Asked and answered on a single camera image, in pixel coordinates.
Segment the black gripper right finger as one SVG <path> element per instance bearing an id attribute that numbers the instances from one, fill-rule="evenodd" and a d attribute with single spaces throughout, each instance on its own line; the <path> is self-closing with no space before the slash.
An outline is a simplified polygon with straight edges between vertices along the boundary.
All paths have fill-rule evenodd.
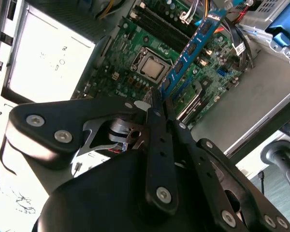
<path id="1" fill-rule="evenodd" d="M 194 141 L 176 120 L 172 100 L 164 110 L 189 175 L 196 184 L 189 196 L 196 202 L 206 232 L 290 232 L 290 223 L 210 140 Z"/>

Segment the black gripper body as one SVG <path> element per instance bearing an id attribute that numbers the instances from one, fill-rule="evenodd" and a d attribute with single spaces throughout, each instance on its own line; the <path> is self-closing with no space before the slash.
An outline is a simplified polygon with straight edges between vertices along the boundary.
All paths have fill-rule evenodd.
<path id="1" fill-rule="evenodd" d="M 179 206 L 169 216 L 145 200 L 142 152 L 117 156 L 59 186 L 36 232 L 218 232 L 191 171 L 176 167 Z"/>

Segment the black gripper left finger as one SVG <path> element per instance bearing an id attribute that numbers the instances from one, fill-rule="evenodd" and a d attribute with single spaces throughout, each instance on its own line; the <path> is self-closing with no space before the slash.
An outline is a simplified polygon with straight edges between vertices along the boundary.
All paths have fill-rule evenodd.
<path id="1" fill-rule="evenodd" d="M 5 136 L 13 148 L 50 170 L 127 143 L 128 152 L 145 155 L 144 199 L 172 215 L 178 199 L 172 137 L 166 130 L 168 106 L 155 88 L 144 102 L 147 110 L 119 96 L 21 104 L 9 113 Z"/>

